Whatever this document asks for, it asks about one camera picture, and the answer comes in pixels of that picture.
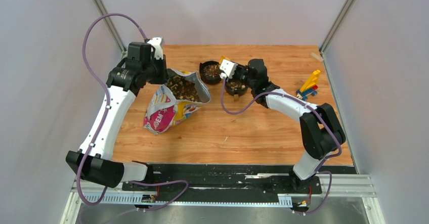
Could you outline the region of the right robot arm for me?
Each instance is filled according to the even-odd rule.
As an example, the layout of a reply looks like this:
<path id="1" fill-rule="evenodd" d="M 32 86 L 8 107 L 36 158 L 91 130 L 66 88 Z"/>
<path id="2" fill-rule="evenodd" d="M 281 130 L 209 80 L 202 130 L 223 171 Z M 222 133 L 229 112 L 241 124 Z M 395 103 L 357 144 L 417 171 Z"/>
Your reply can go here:
<path id="1" fill-rule="evenodd" d="M 334 108 L 324 103 L 312 104 L 288 94 L 269 80 L 262 59 L 251 59 L 247 65 L 223 61 L 223 79 L 236 79 L 250 88 L 252 101 L 267 109 L 278 111 L 295 120 L 301 128 L 304 152 L 293 166 L 290 188 L 302 192 L 325 161 L 342 153 L 345 132 Z"/>

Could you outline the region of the pet food bag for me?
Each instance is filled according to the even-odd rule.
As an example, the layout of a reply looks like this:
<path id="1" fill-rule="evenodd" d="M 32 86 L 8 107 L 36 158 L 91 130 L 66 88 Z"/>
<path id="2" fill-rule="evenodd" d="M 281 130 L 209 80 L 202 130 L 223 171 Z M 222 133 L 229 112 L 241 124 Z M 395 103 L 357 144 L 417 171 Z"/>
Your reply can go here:
<path id="1" fill-rule="evenodd" d="M 174 97 L 166 83 L 162 84 L 154 93 L 144 116 L 143 127 L 155 135 L 167 131 L 169 128 L 188 119 L 191 114 L 198 111 L 203 105 L 211 101 L 207 86 L 199 77 L 199 73 L 183 70 L 167 69 L 168 79 L 179 75 L 187 81 L 196 84 L 200 102 L 178 100 Z"/>

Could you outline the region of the yellow plastic scoop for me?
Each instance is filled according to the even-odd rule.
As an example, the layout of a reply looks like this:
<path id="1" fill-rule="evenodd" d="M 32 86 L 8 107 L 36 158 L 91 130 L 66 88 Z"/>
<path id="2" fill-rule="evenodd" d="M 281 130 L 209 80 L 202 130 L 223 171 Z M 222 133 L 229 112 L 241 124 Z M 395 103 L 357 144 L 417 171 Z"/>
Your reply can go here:
<path id="1" fill-rule="evenodd" d="M 221 64 L 224 60 L 231 61 L 231 59 L 230 59 L 230 58 L 228 58 L 228 57 L 226 57 L 226 56 L 221 56 L 221 58 L 220 58 L 220 60 L 219 60 L 219 64 Z"/>

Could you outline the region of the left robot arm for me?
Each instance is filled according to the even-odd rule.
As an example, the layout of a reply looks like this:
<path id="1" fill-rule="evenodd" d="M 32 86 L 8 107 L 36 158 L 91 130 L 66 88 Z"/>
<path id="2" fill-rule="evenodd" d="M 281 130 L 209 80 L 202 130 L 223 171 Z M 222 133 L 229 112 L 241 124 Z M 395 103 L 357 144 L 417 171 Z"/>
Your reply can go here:
<path id="1" fill-rule="evenodd" d="M 161 37 L 131 42 L 127 57 L 107 78 L 105 95 L 88 136 L 78 151 L 69 151 L 66 163 L 81 180 L 115 188 L 121 182 L 135 181 L 142 190 L 155 184 L 153 168 L 143 162 L 112 161 L 114 145 L 124 117 L 146 84 L 167 81 L 166 61 Z"/>

